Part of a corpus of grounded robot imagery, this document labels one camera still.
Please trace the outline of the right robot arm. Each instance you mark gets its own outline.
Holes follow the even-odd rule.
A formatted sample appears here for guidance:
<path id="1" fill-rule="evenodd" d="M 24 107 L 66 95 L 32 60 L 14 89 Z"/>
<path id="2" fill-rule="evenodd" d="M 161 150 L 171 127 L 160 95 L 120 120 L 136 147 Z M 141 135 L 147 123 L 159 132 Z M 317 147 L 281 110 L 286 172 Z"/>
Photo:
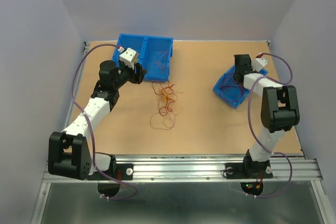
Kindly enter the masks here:
<path id="1" fill-rule="evenodd" d="M 270 158 L 284 134 L 300 121 L 297 90 L 290 82 L 282 83 L 260 73 L 267 65 L 265 54 L 255 59 L 248 54 L 235 55 L 234 80 L 261 97 L 260 134 L 241 163 L 227 163 L 223 172 L 228 179 L 271 178 Z"/>

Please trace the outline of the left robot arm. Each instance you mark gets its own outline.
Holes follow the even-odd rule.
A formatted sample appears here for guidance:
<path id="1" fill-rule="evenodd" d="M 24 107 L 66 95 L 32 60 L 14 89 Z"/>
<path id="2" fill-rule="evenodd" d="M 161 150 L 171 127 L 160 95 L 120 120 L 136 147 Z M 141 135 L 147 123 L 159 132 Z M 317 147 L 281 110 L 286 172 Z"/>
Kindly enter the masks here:
<path id="1" fill-rule="evenodd" d="M 95 141 L 94 129 L 115 107 L 119 89 L 127 82 L 140 84 L 146 70 L 140 63 L 132 67 L 120 61 L 106 60 L 100 64 L 99 80 L 84 109 L 61 132 L 49 137 L 48 172 L 52 175 L 84 180 L 94 172 L 110 179 L 116 175 L 117 166 L 104 161 L 97 167 L 96 154 L 89 150 L 88 141 Z"/>

